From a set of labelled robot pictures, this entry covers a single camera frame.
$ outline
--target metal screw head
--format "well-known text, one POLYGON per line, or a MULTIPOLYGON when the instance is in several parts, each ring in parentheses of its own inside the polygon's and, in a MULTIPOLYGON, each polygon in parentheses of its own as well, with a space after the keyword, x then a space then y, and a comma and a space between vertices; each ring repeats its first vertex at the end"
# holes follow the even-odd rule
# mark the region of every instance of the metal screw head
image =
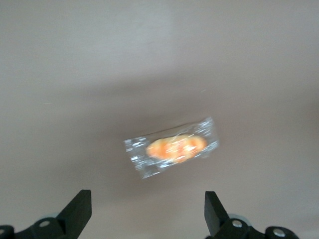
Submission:
POLYGON ((273 233, 278 236, 278 237, 281 237, 281 238, 284 238, 286 236, 286 234, 284 233, 283 230, 279 229, 279 228, 276 228, 273 230, 273 233))
POLYGON ((43 221, 42 223, 39 224, 39 227, 43 228, 43 227, 46 227, 49 224, 50 224, 49 221, 43 221))
POLYGON ((241 228, 243 224, 239 220, 233 220, 233 226, 236 228, 241 228))

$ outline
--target clear plastic wrapper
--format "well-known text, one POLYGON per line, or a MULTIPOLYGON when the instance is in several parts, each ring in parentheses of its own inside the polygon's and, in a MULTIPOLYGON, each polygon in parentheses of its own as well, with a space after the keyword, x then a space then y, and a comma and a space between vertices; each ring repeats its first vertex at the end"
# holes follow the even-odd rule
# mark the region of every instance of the clear plastic wrapper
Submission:
POLYGON ((142 178, 161 173, 169 167, 206 158, 219 145, 211 117, 201 122, 139 136, 124 141, 126 152, 142 178))

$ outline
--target transparent packet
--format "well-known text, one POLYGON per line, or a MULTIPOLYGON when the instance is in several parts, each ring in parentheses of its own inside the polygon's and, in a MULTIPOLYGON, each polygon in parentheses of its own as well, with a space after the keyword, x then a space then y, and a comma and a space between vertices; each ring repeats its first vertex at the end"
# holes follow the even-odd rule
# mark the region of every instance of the transparent packet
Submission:
POLYGON ((124 141, 126 152, 129 154, 132 163, 142 178, 148 178, 161 173, 169 167, 179 164, 172 159, 159 159, 151 157, 147 153, 147 148, 158 139, 175 138, 179 135, 199 136, 203 138, 207 145, 193 158, 207 158, 211 151, 219 146, 219 140, 215 132, 214 121, 211 117, 201 122, 188 123, 175 128, 139 136, 124 141))

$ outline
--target gray surface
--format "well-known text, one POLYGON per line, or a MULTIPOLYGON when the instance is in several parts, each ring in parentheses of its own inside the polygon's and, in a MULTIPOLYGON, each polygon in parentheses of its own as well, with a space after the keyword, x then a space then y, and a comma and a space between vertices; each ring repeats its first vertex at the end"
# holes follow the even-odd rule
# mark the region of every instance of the gray surface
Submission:
POLYGON ((0 225, 91 189, 84 238, 204 238, 204 192, 319 237, 319 2, 0 2, 0 225), (141 180, 122 140, 213 116, 221 146, 141 180))

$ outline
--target orange candy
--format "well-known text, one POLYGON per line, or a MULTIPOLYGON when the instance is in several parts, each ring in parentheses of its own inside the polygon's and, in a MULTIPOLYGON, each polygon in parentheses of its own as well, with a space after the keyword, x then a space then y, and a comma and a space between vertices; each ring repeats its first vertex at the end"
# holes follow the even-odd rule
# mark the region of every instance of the orange candy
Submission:
POLYGON ((175 137, 158 139, 147 147, 146 152, 150 157, 182 163, 195 157, 206 147, 207 142, 204 138, 183 134, 175 137))

